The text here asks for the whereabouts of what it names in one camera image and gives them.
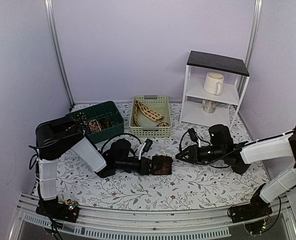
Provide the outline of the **dark red patterned tie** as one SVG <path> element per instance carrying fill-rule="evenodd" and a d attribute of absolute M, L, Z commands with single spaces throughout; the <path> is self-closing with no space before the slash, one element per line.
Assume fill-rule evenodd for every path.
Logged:
<path fill-rule="evenodd" d="M 151 174 L 155 176 L 165 176 L 172 174 L 173 159 L 166 155 L 155 155 L 152 157 Z"/>

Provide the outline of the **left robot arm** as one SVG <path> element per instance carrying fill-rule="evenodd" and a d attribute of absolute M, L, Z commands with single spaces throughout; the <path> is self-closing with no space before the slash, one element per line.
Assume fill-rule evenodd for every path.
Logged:
<path fill-rule="evenodd" d="M 143 157 L 152 141 L 147 139 L 134 151 L 125 139 L 114 142 L 107 151 L 98 150 L 83 130 L 70 116 L 41 123 L 37 126 L 36 180 L 38 183 L 39 208 L 51 217 L 58 217 L 64 210 L 75 210 L 70 202 L 60 203 L 57 195 L 57 164 L 66 152 L 73 152 L 100 178 L 115 174 L 116 170 L 149 175 L 152 161 Z"/>

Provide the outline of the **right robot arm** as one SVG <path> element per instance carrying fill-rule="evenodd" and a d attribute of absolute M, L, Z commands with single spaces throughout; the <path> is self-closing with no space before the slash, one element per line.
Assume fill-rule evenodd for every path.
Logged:
<path fill-rule="evenodd" d="M 195 144 L 181 148 L 175 158 L 195 165 L 210 165 L 222 160 L 240 175 L 255 162 L 282 157 L 294 159 L 292 165 L 256 190 L 246 208 L 250 218 L 257 218 L 275 198 L 296 187 L 296 126 L 279 135 L 240 143 L 234 143 L 225 125 L 213 125 L 208 131 L 210 145 L 201 146 L 201 139 L 195 130 L 189 129 L 188 133 Z"/>

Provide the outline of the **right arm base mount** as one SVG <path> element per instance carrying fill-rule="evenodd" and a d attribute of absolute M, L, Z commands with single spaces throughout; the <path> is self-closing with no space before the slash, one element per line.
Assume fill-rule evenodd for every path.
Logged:
<path fill-rule="evenodd" d="M 270 204 L 262 200 L 255 200 L 242 205 L 234 205 L 227 210 L 227 215 L 231 218 L 233 223 L 267 217 L 270 214 L 272 214 Z"/>

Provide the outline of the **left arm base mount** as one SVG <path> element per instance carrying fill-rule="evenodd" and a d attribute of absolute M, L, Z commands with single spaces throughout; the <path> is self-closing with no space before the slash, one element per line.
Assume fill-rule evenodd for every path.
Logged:
<path fill-rule="evenodd" d="M 66 222 L 76 223 L 80 208 L 76 201 L 71 199 L 65 202 L 59 202 L 58 198 L 53 200 L 40 199 L 36 209 L 36 213 L 46 216 L 52 220 L 62 220 Z"/>

